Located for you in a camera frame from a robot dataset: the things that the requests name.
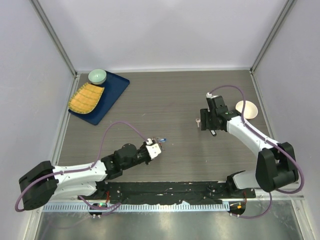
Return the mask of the grey keyring holder red handle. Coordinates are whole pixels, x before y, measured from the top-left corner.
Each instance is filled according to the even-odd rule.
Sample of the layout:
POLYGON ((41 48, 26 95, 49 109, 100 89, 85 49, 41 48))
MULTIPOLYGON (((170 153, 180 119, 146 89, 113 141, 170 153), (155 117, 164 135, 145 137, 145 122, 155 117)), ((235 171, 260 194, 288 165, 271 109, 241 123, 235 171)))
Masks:
POLYGON ((164 144, 165 142, 159 142, 158 140, 159 140, 159 139, 166 139, 166 138, 164 138, 164 137, 153 137, 152 139, 153 139, 156 143, 158 143, 159 146, 160 146, 160 148, 161 148, 161 150, 164 151, 163 144, 164 144))

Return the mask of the blue key tag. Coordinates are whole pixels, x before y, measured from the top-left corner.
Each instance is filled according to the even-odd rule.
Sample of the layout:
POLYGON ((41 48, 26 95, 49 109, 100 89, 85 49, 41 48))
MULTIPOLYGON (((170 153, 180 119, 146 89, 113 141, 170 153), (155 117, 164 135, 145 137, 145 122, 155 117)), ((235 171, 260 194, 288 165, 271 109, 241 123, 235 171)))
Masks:
POLYGON ((158 142, 161 142, 161 143, 164 143, 164 142, 166 142, 166 141, 167 141, 166 138, 160 138, 160 139, 158 139, 158 142))

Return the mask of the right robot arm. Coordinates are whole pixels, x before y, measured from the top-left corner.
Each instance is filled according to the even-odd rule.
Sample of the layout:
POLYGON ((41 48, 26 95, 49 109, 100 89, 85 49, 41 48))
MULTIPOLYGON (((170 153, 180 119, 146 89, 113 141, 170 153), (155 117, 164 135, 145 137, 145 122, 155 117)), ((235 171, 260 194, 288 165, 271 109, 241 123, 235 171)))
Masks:
POLYGON ((226 193, 238 197, 247 188, 270 193, 299 179, 293 146, 268 138, 236 110, 229 110, 220 95, 206 94, 207 108, 200 110, 200 128, 216 136, 225 131, 240 140, 257 159, 255 170, 240 171, 227 177, 226 193))

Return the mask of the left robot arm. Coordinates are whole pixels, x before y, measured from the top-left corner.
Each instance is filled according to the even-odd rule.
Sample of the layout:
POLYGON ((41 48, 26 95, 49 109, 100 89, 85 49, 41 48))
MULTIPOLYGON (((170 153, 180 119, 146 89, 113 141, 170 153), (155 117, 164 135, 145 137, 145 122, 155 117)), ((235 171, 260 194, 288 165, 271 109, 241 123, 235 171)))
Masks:
POLYGON ((31 211, 51 200, 93 196, 100 200, 107 192, 104 182, 123 175, 127 169, 149 164, 162 153, 160 145, 152 140, 140 148, 127 143, 113 154, 93 163, 74 166, 52 165, 43 161, 24 174, 18 181, 21 194, 15 210, 31 211))

